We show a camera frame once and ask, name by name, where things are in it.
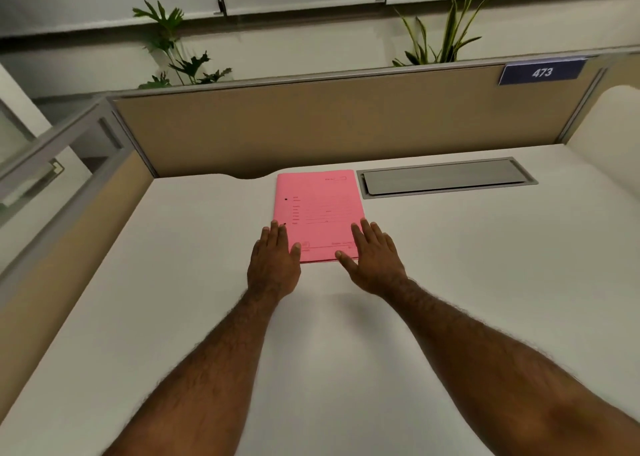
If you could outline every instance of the blue sign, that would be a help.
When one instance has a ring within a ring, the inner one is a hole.
[[[507,64],[502,71],[499,85],[577,79],[586,62],[585,57],[571,57],[555,61]]]

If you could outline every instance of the desk surface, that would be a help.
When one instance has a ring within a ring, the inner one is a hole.
[[[564,146],[538,185],[364,200],[408,273],[640,416],[640,203]],[[276,174],[156,180],[0,427],[0,453],[98,454],[234,305]],[[269,326],[238,455],[489,455],[410,332],[335,262],[304,265]]]

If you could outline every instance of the white wall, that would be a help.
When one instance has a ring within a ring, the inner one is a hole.
[[[463,59],[640,43],[640,0],[545,0],[498,6],[478,15],[471,33],[483,39]],[[446,15],[424,17],[430,42]],[[316,23],[188,37],[188,52],[212,56],[208,71],[233,67],[233,79],[377,68],[410,46],[398,18]],[[32,98],[135,88],[158,71],[143,42],[41,48],[0,54],[0,62]]]
[[[611,88],[598,99],[569,147],[640,197],[640,91]]]

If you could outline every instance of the pink folder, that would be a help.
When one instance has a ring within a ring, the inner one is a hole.
[[[287,225],[289,249],[302,245],[302,262],[334,260],[336,250],[357,258],[351,224],[363,217],[353,170],[278,175],[273,218]]]

